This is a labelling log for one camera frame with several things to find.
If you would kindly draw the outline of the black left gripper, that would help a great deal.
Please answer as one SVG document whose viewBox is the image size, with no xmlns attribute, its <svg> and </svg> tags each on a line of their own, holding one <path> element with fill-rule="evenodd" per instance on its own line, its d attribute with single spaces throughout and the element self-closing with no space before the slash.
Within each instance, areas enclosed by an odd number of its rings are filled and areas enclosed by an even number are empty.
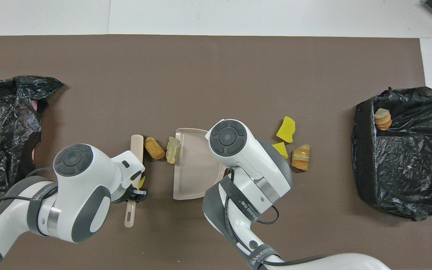
<svg viewBox="0 0 432 270">
<path fill-rule="evenodd" d="M 142 202 L 146 200 L 147 198 L 147 190 L 136 190 L 133 186 L 129 186 L 124 194 L 113 201 L 114 204 L 122 203 L 122 202 L 128 202 L 128 201 L 134 201 L 134 202 Z"/>
</svg>

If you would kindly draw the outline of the brown bread roll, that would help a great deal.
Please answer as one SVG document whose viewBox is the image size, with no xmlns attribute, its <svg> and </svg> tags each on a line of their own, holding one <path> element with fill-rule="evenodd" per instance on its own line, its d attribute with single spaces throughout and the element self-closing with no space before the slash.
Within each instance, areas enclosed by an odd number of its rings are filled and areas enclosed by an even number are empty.
<svg viewBox="0 0 432 270">
<path fill-rule="evenodd" d="M 163 147 L 161 147 L 161 145 L 159 145 L 159 143 L 154 137 L 149 136 L 144 139 L 144 148 L 146 149 L 150 157 L 155 160 L 161 160 L 166 157 L 165 150 L 163 149 Z"/>
</svg>

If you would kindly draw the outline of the pale bread chunk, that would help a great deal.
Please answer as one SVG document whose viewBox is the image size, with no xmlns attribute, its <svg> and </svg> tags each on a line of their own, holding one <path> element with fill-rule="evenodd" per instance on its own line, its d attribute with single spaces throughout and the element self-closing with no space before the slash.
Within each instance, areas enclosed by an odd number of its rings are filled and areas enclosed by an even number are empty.
<svg viewBox="0 0 432 270">
<path fill-rule="evenodd" d="M 166 161 L 168 163 L 175 165 L 178 162 L 181 147 L 180 140 L 172 136 L 168 138 L 166 147 Z"/>
</svg>

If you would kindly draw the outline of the small sliced bread roll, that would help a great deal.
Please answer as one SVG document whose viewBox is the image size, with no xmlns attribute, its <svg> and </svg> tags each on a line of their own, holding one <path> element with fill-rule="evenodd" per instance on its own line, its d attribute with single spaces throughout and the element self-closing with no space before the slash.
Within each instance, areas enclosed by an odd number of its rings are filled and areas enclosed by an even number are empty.
<svg viewBox="0 0 432 270">
<path fill-rule="evenodd" d="M 388 109 L 379 108 L 374 113 L 374 123 L 381 131 L 388 130 L 392 124 L 391 115 Z"/>
</svg>

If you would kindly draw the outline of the open bin with black bag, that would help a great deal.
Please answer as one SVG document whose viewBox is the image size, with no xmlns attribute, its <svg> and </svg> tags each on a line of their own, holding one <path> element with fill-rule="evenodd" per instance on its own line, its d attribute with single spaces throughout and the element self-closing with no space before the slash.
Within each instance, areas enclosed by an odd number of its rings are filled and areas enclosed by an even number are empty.
<svg viewBox="0 0 432 270">
<path fill-rule="evenodd" d="M 388 130 L 374 123 L 379 108 L 390 112 Z M 432 89 L 389 88 L 358 104 L 351 157 L 365 203 L 413 221 L 432 216 Z"/>
</svg>

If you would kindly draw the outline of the beige hand brush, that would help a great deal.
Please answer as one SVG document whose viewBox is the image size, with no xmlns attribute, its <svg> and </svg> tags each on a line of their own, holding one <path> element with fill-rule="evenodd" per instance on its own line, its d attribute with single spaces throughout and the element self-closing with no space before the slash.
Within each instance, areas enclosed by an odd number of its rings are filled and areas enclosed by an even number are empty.
<svg viewBox="0 0 432 270">
<path fill-rule="evenodd" d="M 130 139 L 130 151 L 143 163 L 144 155 L 144 137 L 142 135 L 132 135 Z M 124 225 L 131 228 L 134 225 L 134 212 L 137 203 L 134 201 L 127 202 Z"/>
</svg>

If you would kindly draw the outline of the beige plastic dustpan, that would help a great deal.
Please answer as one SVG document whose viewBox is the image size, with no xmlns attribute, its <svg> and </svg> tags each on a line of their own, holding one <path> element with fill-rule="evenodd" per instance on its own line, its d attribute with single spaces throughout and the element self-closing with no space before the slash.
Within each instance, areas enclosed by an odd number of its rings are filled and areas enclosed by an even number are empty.
<svg viewBox="0 0 432 270">
<path fill-rule="evenodd" d="M 192 200 L 202 198 L 207 189 L 225 175 L 226 166 L 213 156 L 207 130 L 178 128 L 175 138 L 181 149 L 174 166 L 173 199 Z"/>
</svg>

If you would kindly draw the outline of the pink bin under bag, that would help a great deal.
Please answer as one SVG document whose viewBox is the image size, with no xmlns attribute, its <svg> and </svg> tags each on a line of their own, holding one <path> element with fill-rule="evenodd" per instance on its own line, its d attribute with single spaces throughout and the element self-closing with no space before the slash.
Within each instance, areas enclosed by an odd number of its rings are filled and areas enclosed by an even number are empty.
<svg viewBox="0 0 432 270">
<path fill-rule="evenodd" d="M 38 100 L 31 100 L 31 106 L 33 107 L 34 111 L 36 112 L 36 116 L 38 116 L 39 119 L 41 119 L 41 113 L 38 111 Z M 36 150 L 36 147 L 37 147 L 37 145 L 38 145 L 40 142 L 41 142 L 41 138 L 38 137 L 38 138 L 36 139 L 35 146 L 34 146 L 32 152 L 31 152 L 31 160 L 32 160 L 33 162 L 34 162 L 34 160 L 35 160 L 35 150 Z"/>
</svg>

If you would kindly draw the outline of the yellow sponge with green pad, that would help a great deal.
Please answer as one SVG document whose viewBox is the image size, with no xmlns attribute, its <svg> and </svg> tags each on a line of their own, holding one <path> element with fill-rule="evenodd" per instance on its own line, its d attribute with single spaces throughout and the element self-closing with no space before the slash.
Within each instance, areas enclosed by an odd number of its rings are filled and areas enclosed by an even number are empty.
<svg viewBox="0 0 432 270">
<path fill-rule="evenodd" d="M 272 146 L 278 151 L 278 153 L 284 158 L 288 159 L 288 152 L 286 149 L 286 144 L 284 142 L 272 144 Z"/>
</svg>

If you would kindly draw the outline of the brown table mat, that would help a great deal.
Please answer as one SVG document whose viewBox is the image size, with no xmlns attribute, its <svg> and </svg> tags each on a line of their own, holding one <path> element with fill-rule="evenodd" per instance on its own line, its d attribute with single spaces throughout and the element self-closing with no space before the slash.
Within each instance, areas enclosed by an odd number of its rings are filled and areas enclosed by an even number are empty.
<svg viewBox="0 0 432 270">
<path fill-rule="evenodd" d="M 432 217 L 412 222 L 360 200 L 351 162 L 355 106 L 389 87 L 423 87 L 420 41 L 277 36 L 0 36 L 0 79 L 53 77 L 37 168 L 86 143 L 108 156 L 134 134 L 165 147 L 178 128 L 237 119 L 277 143 L 295 121 L 289 152 L 309 144 L 308 171 L 292 169 L 279 221 L 253 231 L 283 260 L 362 253 L 392 269 L 432 269 Z"/>
</svg>

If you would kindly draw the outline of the sliced orange baguette piece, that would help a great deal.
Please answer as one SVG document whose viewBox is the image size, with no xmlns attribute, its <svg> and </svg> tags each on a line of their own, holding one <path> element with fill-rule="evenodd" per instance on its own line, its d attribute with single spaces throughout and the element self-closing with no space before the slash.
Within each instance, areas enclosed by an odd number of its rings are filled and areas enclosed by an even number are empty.
<svg viewBox="0 0 432 270">
<path fill-rule="evenodd" d="M 308 144 L 302 145 L 293 150 L 291 158 L 291 166 L 302 171 L 307 171 L 310 162 L 311 146 Z"/>
</svg>

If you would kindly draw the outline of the curved yellow sponge piece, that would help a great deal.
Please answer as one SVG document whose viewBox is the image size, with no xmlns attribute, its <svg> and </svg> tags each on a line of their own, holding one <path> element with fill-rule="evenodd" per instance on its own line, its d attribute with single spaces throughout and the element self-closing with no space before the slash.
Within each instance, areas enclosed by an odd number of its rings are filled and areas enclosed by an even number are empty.
<svg viewBox="0 0 432 270">
<path fill-rule="evenodd" d="M 276 132 L 276 136 L 279 139 L 283 140 L 284 142 L 291 144 L 293 143 L 293 135 L 295 131 L 296 131 L 295 121 L 292 118 L 285 116 L 282 120 L 280 128 Z"/>
</svg>

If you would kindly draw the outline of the crumpled black trash bag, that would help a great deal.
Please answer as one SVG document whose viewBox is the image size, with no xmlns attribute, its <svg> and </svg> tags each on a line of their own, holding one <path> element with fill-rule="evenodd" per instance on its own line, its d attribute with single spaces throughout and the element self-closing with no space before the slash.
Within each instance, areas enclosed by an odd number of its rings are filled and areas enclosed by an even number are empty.
<svg viewBox="0 0 432 270">
<path fill-rule="evenodd" d="M 43 76 L 0 80 L 0 195 L 35 169 L 32 150 L 42 125 L 31 100 L 38 100 L 42 115 L 46 99 L 63 86 L 60 80 Z"/>
</svg>

